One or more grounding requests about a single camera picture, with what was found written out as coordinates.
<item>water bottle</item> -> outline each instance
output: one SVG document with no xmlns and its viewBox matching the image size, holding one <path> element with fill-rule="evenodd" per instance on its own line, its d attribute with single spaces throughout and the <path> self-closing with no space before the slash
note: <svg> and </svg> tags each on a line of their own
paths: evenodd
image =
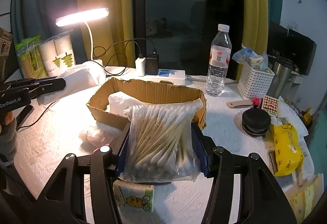
<svg viewBox="0 0 327 224">
<path fill-rule="evenodd" d="M 211 43 L 206 93 L 211 96 L 221 94 L 231 57 L 232 44 L 228 36 L 229 26 L 218 25 L 218 33 Z"/>
</svg>

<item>white tablecloth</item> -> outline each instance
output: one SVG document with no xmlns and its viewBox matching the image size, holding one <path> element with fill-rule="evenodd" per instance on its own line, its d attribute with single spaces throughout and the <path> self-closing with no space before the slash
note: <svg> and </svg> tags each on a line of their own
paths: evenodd
<svg viewBox="0 0 327 224">
<path fill-rule="evenodd" d="M 127 70 L 123 78 L 132 75 Z M 186 81 L 186 85 L 204 90 L 204 82 Z M 70 95 L 53 105 L 33 127 L 18 133 L 18 152 L 14 159 L 22 180 L 34 197 L 38 197 L 49 177 L 67 153 L 77 156 L 93 152 L 94 145 L 83 141 L 81 133 L 94 119 L 86 107 L 87 101 L 98 87 Z M 203 134 L 212 137 L 216 145 L 232 154 L 248 156 L 257 152 L 270 166 L 268 152 L 273 149 L 269 138 L 252 138 L 241 128 L 241 114 L 246 108 L 230 109 L 226 102 L 241 100 L 236 84 L 226 85 L 219 97 L 205 95 L 207 100 L 206 128 Z M 45 109 L 36 101 L 34 113 L 25 125 L 34 122 Z M 116 129 L 108 134 L 107 141 L 118 135 Z M 212 179 L 201 173 L 195 182 L 177 181 L 155 187 L 154 212 L 143 213 L 133 208 L 121 210 L 123 223 L 200 223 L 207 206 Z M 240 177 L 234 177 L 233 204 L 230 223 L 237 221 Z M 90 202 L 89 178 L 85 180 L 87 220 L 94 223 Z"/>
</svg>

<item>yellow curtain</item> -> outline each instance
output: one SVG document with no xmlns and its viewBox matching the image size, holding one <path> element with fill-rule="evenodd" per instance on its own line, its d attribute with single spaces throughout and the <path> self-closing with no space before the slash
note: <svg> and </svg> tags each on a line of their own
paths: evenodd
<svg viewBox="0 0 327 224">
<path fill-rule="evenodd" d="M 94 8 L 109 8 L 109 16 L 89 22 L 92 31 L 94 47 L 102 46 L 107 49 L 112 43 L 133 38 L 132 3 L 131 0 L 77 0 L 78 11 Z M 84 47 L 88 59 L 91 54 L 89 32 L 85 24 L 80 24 Z M 103 53 L 99 48 L 94 51 L 96 56 Z M 111 47 L 105 56 L 101 57 L 104 65 L 111 58 L 109 65 L 135 67 L 134 44 L 129 43 L 126 48 L 127 64 L 125 59 L 125 44 L 116 44 Z"/>
<path fill-rule="evenodd" d="M 268 0 L 244 0 L 244 26 L 242 43 L 261 55 L 267 49 Z M 236 79 L 241 76 L 242 66 L 237 68 Z"/>
</svg>

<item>black cable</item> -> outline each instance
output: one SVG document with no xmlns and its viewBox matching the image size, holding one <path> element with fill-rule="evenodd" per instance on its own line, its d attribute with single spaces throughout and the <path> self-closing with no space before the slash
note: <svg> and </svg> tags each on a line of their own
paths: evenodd
<svg viewBox="0 0 327 224">
<path fill-rule="evenodd" d="M 52 102 L 45 110 L 44 110 L 44 112 L 40 115 L 40 117 L 35 121 L 35 122 L 33 122 L 32 124 L 30 124 L 30 125 L 26 125 L 26 126 L 21 126 L 21 127 L 19 127 L 19 129 L 18 130 L 20 130 L 20 129 L 22 129 L 22 128 L 29 128 L 29 127 L 31 127 L 31 126 L 33 126 L 35 123 L 37 123 L 41 118 L 42 118 L 42 116 L 46 113 L 46 111 L 54 104 L 54 103 L 56 103 L 58 100 L 56 100 L 56 101 L 54 101 L 54 102 Z"/>
<path fill-rule="evenodd" d="M 147 38 L 133 38 L 133 39 L 127 39 L 127 40 L 124 40 L 124 41 L 120 41 L 120 42 L 113 43 L 113 44 L 111 44 L 107 49 L 105 49 L 103 46 L 96 46 L 96 47 L 94 47 L 94 48 L 93 48 L 92 56 L 94 56 L 93 59 L 98 59 L 98 58 L 101 58 L 102 56 L 106 55 L 107 51 L 108 51 L 111 47 L 115 46 L 116 44 L 120 44 L 120 43 L 124 43 L 124 42 L 126 42 L 126 44 L 125 44 L 125 53 L 115 53 L 114 55 L 112 55 L 112 56 L 109 58 L 109 61 L 107 62 L 106 65 L 102 65 L 102 64 L 100 64 L 100 63 L 98 63 L 98 62 L 96 62 L 96 61 L 94 61 L 94 60 L 93 60 L 93 62 L 96 63 L 96 64 L 99 64 L 99 65 L 104 69 L 104 71 L 108 74 L 107 77 L 109 77 L 109 76 L 121 76 L 121 75 L 123 75 L 123 73 L 125 72 L 127 66 L 125 66 L 125 68 L 124 68 L 121 72 L 119 72 L 119 73 L 117 73 L 117 74 L 113 74 L 113 73 L 108 72 L 108 71 L 106 70 L 106 67 L 108 66 L 108 64 L 109 64 L 110 60 L 112 59 L 112 57 L 117 56 L 117 55 L 125 55 L 126 64 L 127 64 L 126 48 L 127 48 L 127 45 L 128 45 L 129 42 L 134 42 L 134 43 L 138 46 L 139 51 L 140 51 L 140 54 L 141 54 L 141 53 L 142 53 L 142 52 L 141 52 L 141 48 L 140 48 L 139 44 L 136 42 L 136 40 L 146 40 L 146 41 L 151 42 L 152 45 L 153 45 L 153 49 L 154 49 L 154 51 L 157 52 L 156 47 L 155 47 L 155 45 L 154 45 L 154 43 L 153 43 L 152 40 L 147 39 Z M 104 51 L 101 55 L 99 55 L 99 56 L 95 56 L 95 55 L 94 55 L 94 50 L 95 50 L 96 48 L 102 48 L 102 49 L 104 49 L 105 51 Z"/>
<path fill-rule="evenodd" d="M 128 42 L 131 42 L 131 41 L 133 41 L 133 42 L 138 46 L 140 53 L 142 53 L 141 48 L 140 48 L 139 44 L 136 42 L 136 40 L 146 40 L 146 41 L 151 42 L 151 44 L 153 45 L 153 49 L 157 52 L 156 47 L 155 47 L 155 45 L 154 45 L 154 43 L 153 43 L 152 40 L 147 39 L 147 38 L 140 37 L 140 38 L 127 39 L 127 40 L 124 40 L 124 41 L 120 41 L 120 42 L 113 43 L 113 44 L 111 44 L 111 45 L 110 45 L 110 46 L 105 50 L 104 53 L 102 53 L 102 54 L 99 55 L 99 56 L 95 56 L 93 59 L 101 58 L 102 56 L 104 56 L 104 55 L 107 53 L 107 51 L 108 51 L 112 46 L 114 46 L 114 45 L 116 45 L 116 44 L 120 44 L 120 43 L 124 43 L 124 42 L 127 42 L 127 43 L 128 43 Z M 92 55 L 94 55 L 94 50 L 95 50 L 96 48 L 98 48 L 98 47 L 104 49 L 104 47 L 102 47 L 102 46 L 96 46 L 96 47 L 93 48 L 93 53 L 92 53 Z"/>
<path fill-rule="evenodd" d="M 127 48 L 127 44 L 128 44 L 129 42 L 133 41 L 133 39 L 129 39 L 129 40 L 126 40 L 126 41 L 127 41 L 127 42 L 126 42 L 126 44 L 125 44 L 125 53 L 115 53 L 114 55 L 112 55 L 112 56 L 109 58 L 109 61 L 107 62 L 107 64 L 106 64 L 105 66 L 101 65 L 100 63 L 98 63 L 98 62 L 96 62 L 96 61 L 93 61 L 94 63 L 99 64 L 99 65 L 104 69 L 104 71 L 105 71 L 106 73 L 109 74 L 108 76 L 121 76 L 121 75 L 125 72 L 127 66 L 125 66 L 125 68 L 124 68 L 121 72 L 119 72 L 119 73 L 117 73 L 117 74 L 113 74 L 113 73 L 108 72 L 108 71 L 106 70 L 106 67 L 108 66 L 108 64 L 109 64 L 110 60 L 112 59 L 112 57 L 114 57 L 114 56 L 116 56 L 116 55 L 118 55 L 118 54 L 125 55 L 125 61 L 126 61 L 126 64 L 127 64 L 126 48 Z"/>
<path fill-rule="evenodd" d="M 9 15 L 9 14 L 10 14 L 10 12 L 5 12 L 4 14 L 0 14 L 0 17 L 5 16 L 5 15 Z"/>
</svg>

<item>paper cup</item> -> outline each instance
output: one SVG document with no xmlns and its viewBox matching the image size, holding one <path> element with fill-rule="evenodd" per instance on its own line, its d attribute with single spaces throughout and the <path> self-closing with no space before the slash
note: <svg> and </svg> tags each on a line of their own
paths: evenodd
<svg viewBox="0 0 327 224">
<path fill-rule="evenodd" d="M 39 50 L 40 50 L 43 61 L 50 60 L 51 58 L 53 58 L 57 55 L 54 40 L 43 43 L 39 47 Z"/>
<path fill-rule="evenodd" d="M 57 55 L 61 55 L 62 53 L 66 53 L 73 49 L 72 41 L 70 39 L 70 35 L 65 35 L 63 37 L 55 39 L 55 46 L 57 50 Z"/>
<path fill-rule="evenodd" d="M 62 74 L 75 64 L 76 63 L 73 50 L 69 50 L 60 55 L 56 55 L 47 61 L 44 61 L 44 66 L 50 77 Z"/>
</svg>

